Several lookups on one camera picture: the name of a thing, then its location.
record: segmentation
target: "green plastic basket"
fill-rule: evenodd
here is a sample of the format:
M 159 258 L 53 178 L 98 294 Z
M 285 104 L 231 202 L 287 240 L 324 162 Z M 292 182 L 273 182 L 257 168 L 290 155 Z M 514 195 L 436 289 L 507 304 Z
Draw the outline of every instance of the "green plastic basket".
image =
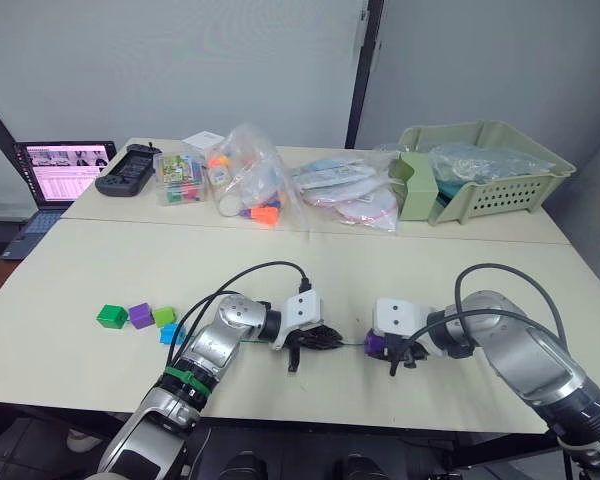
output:
M 432 225 L 451 220 L 465 223 L 471 217 L 515 210 L 533 213 L 565 178 L 576 171 L 573 165 L 546 147 L 511 125 L 496 120 L 408 128 L 399 143 L 409 151 L 425 153 L 448 142 L 465 142 L 479 147 L 508 147 L 547 160 L 555 167 L 548 173 L 538 175 L 502 178 L 487 184 L 467 183 L 447 206 L 435 202 L 429 215 Z

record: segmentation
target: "laptop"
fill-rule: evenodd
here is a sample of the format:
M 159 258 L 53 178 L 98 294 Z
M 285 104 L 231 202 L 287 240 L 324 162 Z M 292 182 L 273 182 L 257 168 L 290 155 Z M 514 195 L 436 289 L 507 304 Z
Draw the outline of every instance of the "laptop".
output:
M 14 148 L 38 212 L 2 253 L 3 260 L 23 260 L 116 154 L 112 141 L 25 142 Z

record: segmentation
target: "colorful toy blocks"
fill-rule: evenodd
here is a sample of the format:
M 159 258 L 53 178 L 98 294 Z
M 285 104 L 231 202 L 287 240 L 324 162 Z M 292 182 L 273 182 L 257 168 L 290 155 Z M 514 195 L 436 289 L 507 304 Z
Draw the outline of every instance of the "colorful toy blocks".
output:
M 162 307 L 153 311 L 153 319 L 158 328 L 162 328 L 169 323 L 176 321 L 176 313 L 172 307 Z
M 165 325 L 162 329 L 160 329 L 160 343 L 164 343 L 166 345 L 171 344 L 171 340 L 173 340 L 173 335 L 176 333 L 176 328 L 178 326 L 175 323 L 169 323 Z M 186 336 L 185 327 L 183 326 L 178 333 L 178 338 L 176 339 L 176 345 L 182 345 L 184 342 L 184 337 Z
M 117 305 L 105 305 L 100 310 L 97 320 L 106 328 L 122 328 L 128 318 L 127 311 Z
M 129 309 L 129 321 L 138 330 L 153 325 L 153 316 L 148 303 L 141 303 Z

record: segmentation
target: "orange object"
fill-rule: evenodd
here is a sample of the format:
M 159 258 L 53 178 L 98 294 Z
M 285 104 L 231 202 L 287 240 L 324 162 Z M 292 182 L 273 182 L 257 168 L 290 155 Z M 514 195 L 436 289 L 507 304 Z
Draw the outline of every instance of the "orange object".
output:
M 213 157 L 209 160 L 208 168 L 213 168 L 216 165 L 224 165 L 225 167 L 229 166 L 229 157 L 226 155 L 220 155 L 219 157 Z
M 278 209 L 276 207 L 253 207 L 251 218 L 266 225 L 278 223 Z

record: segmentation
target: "lime green cube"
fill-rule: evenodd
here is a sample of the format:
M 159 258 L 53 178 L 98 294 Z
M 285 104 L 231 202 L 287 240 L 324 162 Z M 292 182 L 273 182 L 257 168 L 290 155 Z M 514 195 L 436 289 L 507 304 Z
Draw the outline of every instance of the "lime green cube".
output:
M 124 308 L 117 305 L 105 305 L 100 310 L 97 320 L 106 328 L 122 328 L 128 317 L 129 314 Z
M 162 307 L 151 312 L 153 319 L 156 322 L 158 328 L 162 328 L 170 323 L 175 323 L 176 312 L 173 311 L 173 307 Z

